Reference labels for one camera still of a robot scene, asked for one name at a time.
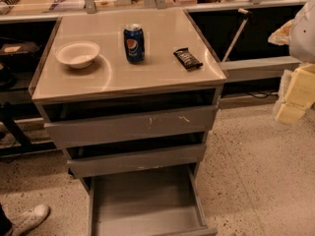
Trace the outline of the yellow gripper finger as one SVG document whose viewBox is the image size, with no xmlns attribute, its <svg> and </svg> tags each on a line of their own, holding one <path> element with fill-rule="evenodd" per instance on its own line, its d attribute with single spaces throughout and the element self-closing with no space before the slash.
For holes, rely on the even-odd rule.
<svg viewBox="0 0 315 236">
<path fill-rule="evenodd" d="M 274 45 L 289 45 L 289 36 L 292 21 L 283 24 L 279 29 L 274 31 L 268 38 L 268 42 Z"/>
<path fill-rule="evenodd" d="M 284 125 L 297 123 L 315 103 L 315 65 L 301 64 L 285 70 L 281 78 L 275 120 Z"/>
</svg>

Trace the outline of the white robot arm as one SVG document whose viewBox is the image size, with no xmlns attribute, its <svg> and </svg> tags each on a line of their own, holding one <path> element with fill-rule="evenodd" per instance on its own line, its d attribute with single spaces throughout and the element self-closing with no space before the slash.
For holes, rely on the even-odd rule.
<svg viewBox="0 0 315 236">
<path fill-rule="evenodd" d="M 308 0 L 293 20 L 274 31 L 268 41 L 287 45 L 289 55 L 301 62 L 281 78 L 274 119 L 285 125 L 297 123 L 315 103 L 315 0 Z"/>
</svg>

